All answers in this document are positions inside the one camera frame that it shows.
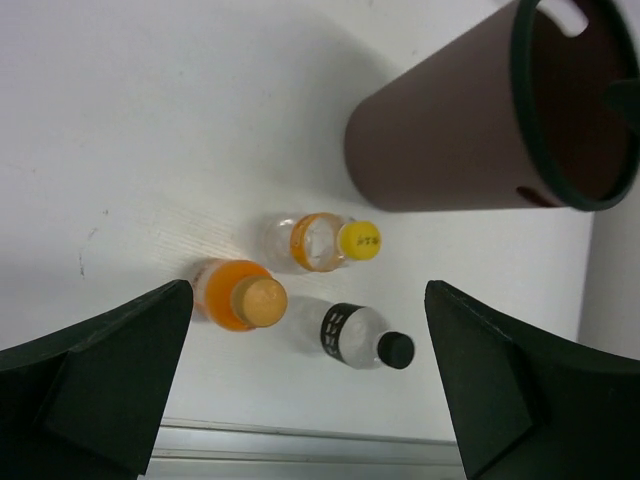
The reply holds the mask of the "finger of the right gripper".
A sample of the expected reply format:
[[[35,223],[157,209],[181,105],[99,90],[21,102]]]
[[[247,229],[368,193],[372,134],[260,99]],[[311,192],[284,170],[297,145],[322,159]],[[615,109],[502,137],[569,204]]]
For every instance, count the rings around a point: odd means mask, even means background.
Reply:
[[[625,79],[612,82],[603,96],[604,103],[622,116],[634,132],[640,131],[640,81]]]

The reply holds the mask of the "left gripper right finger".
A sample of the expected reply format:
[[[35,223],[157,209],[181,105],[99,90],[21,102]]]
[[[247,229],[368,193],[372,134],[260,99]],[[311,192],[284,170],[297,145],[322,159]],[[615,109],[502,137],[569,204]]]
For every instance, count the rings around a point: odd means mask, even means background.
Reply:
[[[469,479],[636,479],[639,363],[501,313],[444,281],[425,312]]]

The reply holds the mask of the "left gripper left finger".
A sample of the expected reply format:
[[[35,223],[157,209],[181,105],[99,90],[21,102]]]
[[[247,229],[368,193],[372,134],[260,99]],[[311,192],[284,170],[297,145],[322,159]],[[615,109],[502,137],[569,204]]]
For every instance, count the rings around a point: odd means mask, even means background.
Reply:
[[[144,475],[192,309],[191,285],[174,280],[3,350],[2,478]]]

